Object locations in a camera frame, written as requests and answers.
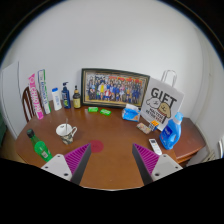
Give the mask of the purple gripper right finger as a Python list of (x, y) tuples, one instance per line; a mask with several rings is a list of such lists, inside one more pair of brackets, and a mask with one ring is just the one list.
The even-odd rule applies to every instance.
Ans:
[(150, 149), (136, 143), (132, 146), (132, 154), (145, 185), (182, 169), (169, 155), (157, 155)]

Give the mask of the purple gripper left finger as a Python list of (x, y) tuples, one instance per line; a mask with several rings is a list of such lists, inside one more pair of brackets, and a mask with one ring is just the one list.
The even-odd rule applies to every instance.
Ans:
[(90, 155), (91, 145), (86, 144), (66, 155), (55, 155), (42, 169), (79, 185)]

